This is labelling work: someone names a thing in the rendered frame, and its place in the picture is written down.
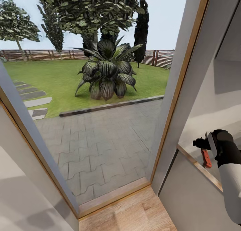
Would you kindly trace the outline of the parer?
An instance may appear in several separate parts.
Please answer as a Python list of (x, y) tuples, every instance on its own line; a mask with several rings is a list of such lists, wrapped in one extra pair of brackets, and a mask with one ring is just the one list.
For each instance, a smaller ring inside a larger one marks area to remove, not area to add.
[(209, 155), (208, 155), (208, 152), (206, 149), (202, 149), (202, 152), (204, 153), (204, 160), (206, 162), (206, 166), (208, 166), (209, 168), (212, 167), (212, 164), (211, 164), (211, 161), (210, 161), (210, 158), (209, 158)]

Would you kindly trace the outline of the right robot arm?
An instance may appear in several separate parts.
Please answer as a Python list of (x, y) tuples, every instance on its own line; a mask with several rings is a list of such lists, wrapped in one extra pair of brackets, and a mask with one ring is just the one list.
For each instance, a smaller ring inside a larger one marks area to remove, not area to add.
[(194, 140), (193, 145), (212, 150), (218, 161), (226, 211), (234, 223), (241, 225), (241, 150), (226, 130), (207, 131), (205, 136)]

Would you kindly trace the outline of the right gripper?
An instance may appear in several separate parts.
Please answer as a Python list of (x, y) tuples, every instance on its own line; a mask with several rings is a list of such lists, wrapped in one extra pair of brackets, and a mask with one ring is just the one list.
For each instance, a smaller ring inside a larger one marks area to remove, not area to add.
[(198, 148), (206, 149), (206, 150), (211, 150), (211, 147), (207, 144), (207, 139), (197, 139), (193, 141), (193, 145), (197, 146)]

